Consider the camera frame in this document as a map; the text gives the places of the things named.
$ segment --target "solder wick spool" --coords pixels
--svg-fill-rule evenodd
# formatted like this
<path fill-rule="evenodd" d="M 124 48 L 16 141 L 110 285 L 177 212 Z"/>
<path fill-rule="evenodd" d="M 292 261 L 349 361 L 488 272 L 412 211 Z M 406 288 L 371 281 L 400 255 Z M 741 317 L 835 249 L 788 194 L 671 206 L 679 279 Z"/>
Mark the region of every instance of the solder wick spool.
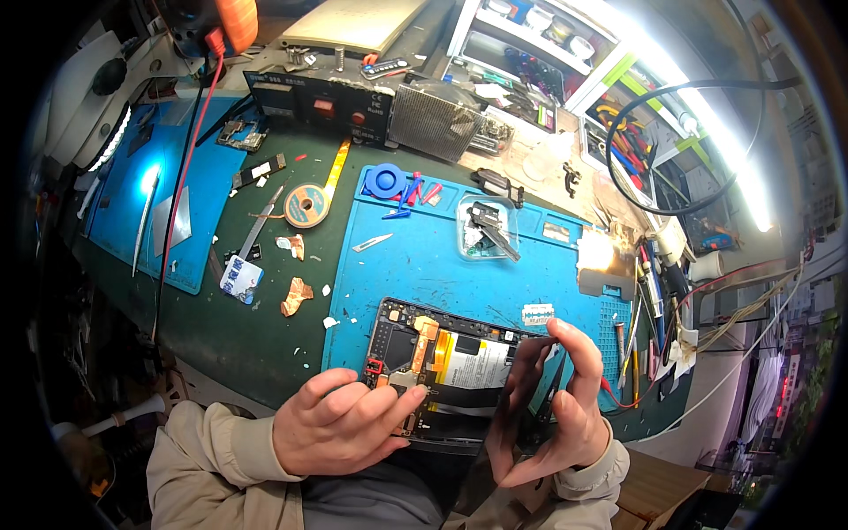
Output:
<path fill-rule="evenodd" d="M 312 228 L 330 213 L 330 198 L 320 184 L 301 184 L 286 196 L 286 220 L 295 228 Z"/>

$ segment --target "heat sink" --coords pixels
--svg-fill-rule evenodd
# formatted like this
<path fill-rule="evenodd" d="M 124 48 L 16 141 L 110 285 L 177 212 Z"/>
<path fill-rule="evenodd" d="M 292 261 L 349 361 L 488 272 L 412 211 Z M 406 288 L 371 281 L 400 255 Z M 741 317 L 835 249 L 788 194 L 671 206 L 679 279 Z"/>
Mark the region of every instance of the heat sink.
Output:
<path fill-rule="evenodd" d="M 388 139 L 456 162 L 485 121 L 481 113 L 465 105 L 401 84 L 392 105 Z"/>

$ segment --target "blue silicone mat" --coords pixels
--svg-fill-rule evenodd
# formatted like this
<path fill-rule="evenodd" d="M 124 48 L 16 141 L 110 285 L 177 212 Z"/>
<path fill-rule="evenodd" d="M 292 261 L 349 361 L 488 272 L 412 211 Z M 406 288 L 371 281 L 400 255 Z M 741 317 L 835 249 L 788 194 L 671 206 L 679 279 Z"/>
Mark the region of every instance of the blue silicone mat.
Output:
<path fill-rule="evenodd" d="M 372 167 L 362 168 L 357 190 L 362 190 L 365 173 Z M 411 181 L 412 174 L 406 175 Z M 354 197 L 330 305 L 330 316 L 341 323 L 327 331 L 321 369 L 344 366 L 361 370 L 383 297 L 543 334 L 544 326 L 522 324 L 522 308 L 524 304 L 553 304 L 557 317 L 580 328 L 598 345 L 604 376 L 615 387 L 619 370 L 613 322 L 629 322 L 630 303 L 610 294 L 594 297 L 578 291 L 576 241 L 588 224 L 525 204 L 517 210 L 521 259 L 517 263 L 508 259 L 469 261 L 457 248 L 455 211 L 462 196 L 480 191 L 423 178 L 425 193 L 434 182 L 442 184 L 442 200 L 435 208 L 416 204 L 412 215 L 404 219 L 381 219 L 396 209 L 397 203 L 361 192 Z M 544 236 L 545 223 L 564 228 L 559 232 L 568 234 L 567 242 Z M 361 253 L 351 249 L 390 232 L 392 237 Z M 549 361 L 540 388 L 547 388 L 555 370 L 555 362 Z M 569 361 L 562 388 L 572 372 Z M 620 391 L 616 398 L 621 398 Z M 602 410 L 616 408 L 604 391 L 599 394 L 599 405 Z"/>
<path fill-rule="evenodd" d="M 205 131 L 207 126 L 224 114 L 233 101 L 235 98 L 213 98 L 209 102 L 201 131 Z M 98 201 L 92 204 L 89 214 L 93 215 L 89 238 L 100 248 L 131 265 L 138 224 L 147 200 L 147 193 L 142 189 L 142 176 L 152 166 L 159 165 L 159 184 L 153 196 L 138 256 L 138 270 L 154 278 L 159 278 L 162 256 L 153 256 L 153 208 L 174 192 L 188 129 L 189 117 L 184 119 L 181 126 L 159 125 L 159 119 L 166 115 L 170 106 L 171 103 L 162 103 L 154 111 L 150 122 L 156 125 L 150 141 L 131 157 L 127 157 L 130 142 L 137 135 L 137 123 L 151 105 L 140 105 L 133 109 L 124 138 L 114 153 L 112 170 L 105 185 L 98 191 Z M 232 175 L 242 167 L 245 156 L 244 151 L 216 144 L 215 137 L 194 149 L 184 185 L 188 186 L 192 235 L 172 247 L 168 253 L 169 260 L 177 262 L 173 272 L 168 269 L 165 278 L 168 284 L 191 294 L 200 292 L 209 245 L 212 244 L 212 236 L 232 187 Z M 106 197 L 109 198 L 108 206 L 100 208 Z"/>

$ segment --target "person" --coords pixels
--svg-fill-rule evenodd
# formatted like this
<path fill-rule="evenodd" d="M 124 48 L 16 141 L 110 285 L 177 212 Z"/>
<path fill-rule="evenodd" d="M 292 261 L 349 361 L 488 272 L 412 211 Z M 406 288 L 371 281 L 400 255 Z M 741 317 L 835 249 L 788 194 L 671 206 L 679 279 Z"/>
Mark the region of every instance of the person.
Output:
<path fill-rule="evenodd" d="M 575 368 L 553 400 L 555 434 L 516 465 L 511 455 L 493 458 L 500 488 L 470 516 L 450 513 L 444 522 L 432 490 L 384 461 L 409 445 L 390 433 L 427 389 L 370 390 L 356 372 L 335 368 L 310 378 L 272 418 L 249 420 L 217 403 L 177 405 L 148 462 L 152 528 L 498 528 L 482 512 L 502 501 L 489 501 L 548 476 L 554 502 L 534 527 L 611 527 L 630 460 L 598 409 L 600 352 L 563 321 L 547 327 Z M 488 439 L 486 449 L 499 452 Z"/>

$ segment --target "beige jacket sleeve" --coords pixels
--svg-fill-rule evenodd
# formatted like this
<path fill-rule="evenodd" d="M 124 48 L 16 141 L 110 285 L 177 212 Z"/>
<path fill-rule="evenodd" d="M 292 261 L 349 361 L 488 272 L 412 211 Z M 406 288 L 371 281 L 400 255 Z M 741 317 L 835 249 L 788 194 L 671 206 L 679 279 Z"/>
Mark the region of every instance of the beige jacket sleeve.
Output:
<path fill-rule="evenodd" d="M 280 467 L 272 423 L 234 416 L 218 403 L 206 411 L 191 401 L 177 405 L 148 462 L 152 528 L 278 527 L 285 483 L 303 478 Z"/>
<path fill-rule="evenodd" d="M 603 456 L 593 465 L 580 471 L 566 469 L 554 475 L 554 490 L 560 500 L 541 525 L 527 525 L 540 530 L 568 528 L 600 530 L 612 528 L 610 519 L 618 512 L 621 483 L 630 469 L 630 454 L 621 442 L 612 437 Z"/>

